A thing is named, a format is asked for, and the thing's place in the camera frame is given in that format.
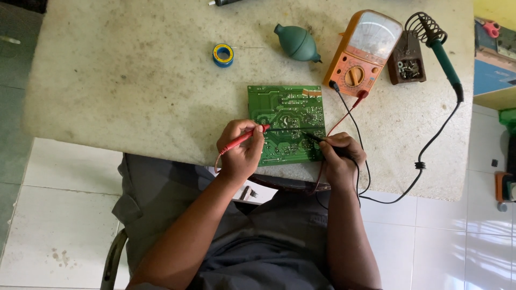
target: air blower bulb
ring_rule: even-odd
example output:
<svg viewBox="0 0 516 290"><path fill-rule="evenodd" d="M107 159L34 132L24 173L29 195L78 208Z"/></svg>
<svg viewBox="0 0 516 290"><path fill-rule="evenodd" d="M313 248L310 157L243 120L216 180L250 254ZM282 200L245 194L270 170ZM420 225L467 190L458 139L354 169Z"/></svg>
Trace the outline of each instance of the air blower bulb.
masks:
<svg viewBox="0 0 516 290"><path fill-rule="evenodd" d="M322 63L321 56L317 53L315 40L306 29L278 24L274 33L280 38L281 48L290 58Z"/></svg>

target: multimeter display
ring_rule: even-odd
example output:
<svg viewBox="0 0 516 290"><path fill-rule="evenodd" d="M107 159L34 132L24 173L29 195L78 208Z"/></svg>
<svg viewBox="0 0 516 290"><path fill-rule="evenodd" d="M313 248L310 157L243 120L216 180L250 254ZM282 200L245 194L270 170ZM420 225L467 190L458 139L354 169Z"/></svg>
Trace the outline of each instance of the multimeter display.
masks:
<svg viewBox="0 0 516 290"><path fill-rule="evenodd" d="M333 57L324 84L335 81L348 95L364 98L369 94L392 50L402 25L372 10L355 13Z"/></svg>

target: green circuit board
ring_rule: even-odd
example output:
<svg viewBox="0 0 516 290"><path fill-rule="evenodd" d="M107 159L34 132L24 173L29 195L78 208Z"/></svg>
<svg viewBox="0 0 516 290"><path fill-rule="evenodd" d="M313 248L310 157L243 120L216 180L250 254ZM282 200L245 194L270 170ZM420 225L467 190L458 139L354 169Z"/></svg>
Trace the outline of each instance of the green circuit board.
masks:
<svg viewBox="0 0 516 290"><path fill-rule="evenodd" d="M320 86L248 86L249 117L270 124L259 166L321 161L319 145L301 131L326 136Z"/></svg>

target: green soldering iron handle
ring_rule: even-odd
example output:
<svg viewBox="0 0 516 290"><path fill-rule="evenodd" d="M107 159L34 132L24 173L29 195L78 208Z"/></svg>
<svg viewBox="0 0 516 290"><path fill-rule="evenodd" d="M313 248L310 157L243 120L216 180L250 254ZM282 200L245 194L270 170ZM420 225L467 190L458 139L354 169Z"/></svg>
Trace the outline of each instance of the green soldering iron handle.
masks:
<svg viewBox="0 0 516 290"><path fill-rule="evenodd" d="M443 68L444 73L446 74L446 77L448 78L448 81L450 82L451 86L457 91L457 89L460 89L462 91L462 85L460 83L460 79L457 76L457 73L455 72L455 69L453 68L452 63L450 62L450 59L448 58L448 55L444 51L443 45L441 44L441 40L435 39L430 43L430 48L432 48L433 53L436 54L437 60L441 64L441 67ZM464 102L464 97L460 97L459 102Z"/></svg>

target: gray pants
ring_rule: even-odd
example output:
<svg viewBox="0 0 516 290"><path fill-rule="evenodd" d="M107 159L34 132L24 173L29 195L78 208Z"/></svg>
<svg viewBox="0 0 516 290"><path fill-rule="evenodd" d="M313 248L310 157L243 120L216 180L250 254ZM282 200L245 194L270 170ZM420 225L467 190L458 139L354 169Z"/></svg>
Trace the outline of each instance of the gray pants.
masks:
<svg viewBox="0 0 516 290"><path fill-rule="evenodd" d="M214 179L202 166L124 154L118 167L123 195L112 213L127 232L127 261L133 273L145 253ZM318 194L328 204L329 191ZM228 205L205 259L228 243L260 236L307 250L318 267L325 267L327 210L315 195L278 192L249 215Z"/></svg>

